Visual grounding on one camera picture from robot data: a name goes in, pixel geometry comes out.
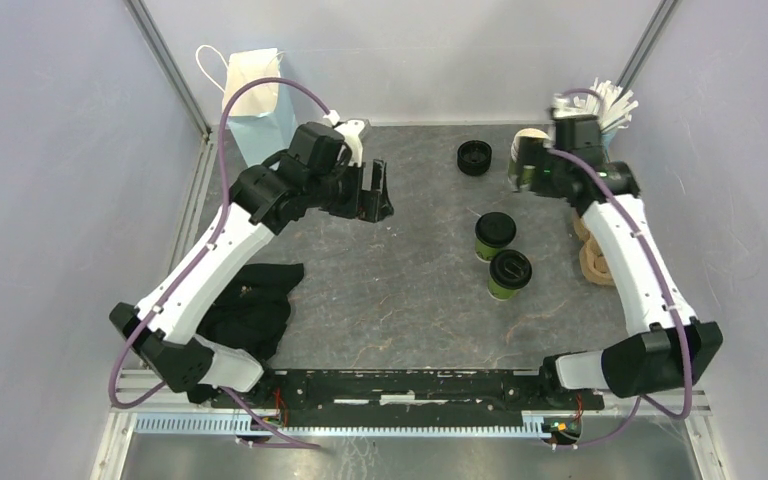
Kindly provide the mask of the black cup lid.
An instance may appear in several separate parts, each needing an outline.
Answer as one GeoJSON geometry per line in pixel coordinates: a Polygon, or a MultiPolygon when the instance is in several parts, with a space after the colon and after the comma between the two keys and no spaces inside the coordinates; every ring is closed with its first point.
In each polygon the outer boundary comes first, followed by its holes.
{"type": "Polygon", "coordinates": [[[492,248],[503,248],[516,237],[514,219],[503,212],[488,212],[481,215],[475,224],[476,239],[492,248]]]}
{"type": "Polygon", "coordinates": [[[489,264],[489,275],[494,283],[507,290],[519,290],[528,285],[533,276],[531,261],[523,253],[504,249],[489,264]]]}

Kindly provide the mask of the green paper coffee cup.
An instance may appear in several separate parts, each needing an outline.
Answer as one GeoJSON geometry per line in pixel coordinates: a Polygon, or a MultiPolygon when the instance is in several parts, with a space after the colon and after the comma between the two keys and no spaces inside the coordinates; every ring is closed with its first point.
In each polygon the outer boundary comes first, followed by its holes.
{"type": "Polygon", "coordinates": [[[490,277],[487,282],[487,290],[494,299],[499,301],[507,301],[513,298],[521,290],[521,288],[508,287],[490,277]]]}

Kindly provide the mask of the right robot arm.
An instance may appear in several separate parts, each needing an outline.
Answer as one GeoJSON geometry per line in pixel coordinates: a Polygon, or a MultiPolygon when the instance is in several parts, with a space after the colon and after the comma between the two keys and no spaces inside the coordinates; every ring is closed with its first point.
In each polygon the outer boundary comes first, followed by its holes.
{"type": "Polygon", "coordinates": [[[701,321],[671,278],[638,183],[627,164],[608,161],[598,119],[568,116],[554,126],[555,140],[536,129],[518,138],[515,170],[531,192],[575,210],[605,258],[628,336],[599,351],[546,358],[540,400],[562,408],[583,389],[620,398],[693,389],[723,344],[719,325],[701,321]]]}

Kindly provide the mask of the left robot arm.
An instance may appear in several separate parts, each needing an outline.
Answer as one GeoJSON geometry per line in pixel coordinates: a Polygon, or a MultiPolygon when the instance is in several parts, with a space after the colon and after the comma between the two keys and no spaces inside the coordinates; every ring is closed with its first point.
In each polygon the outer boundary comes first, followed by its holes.
{"type": "Polygon", "coordinates": [[[288,148],[239,174],[228,205],[153,291],[111,310],[111,323],[164,386],[175,393],[198,385],[230,387],[255,408],[272,399],[274,381],[259,360],[197,329],[254,254],[308,210],[369,223],[393,214],[385,162],[363,158],[367,128],[357,119],[299,126],[288,148]]]}

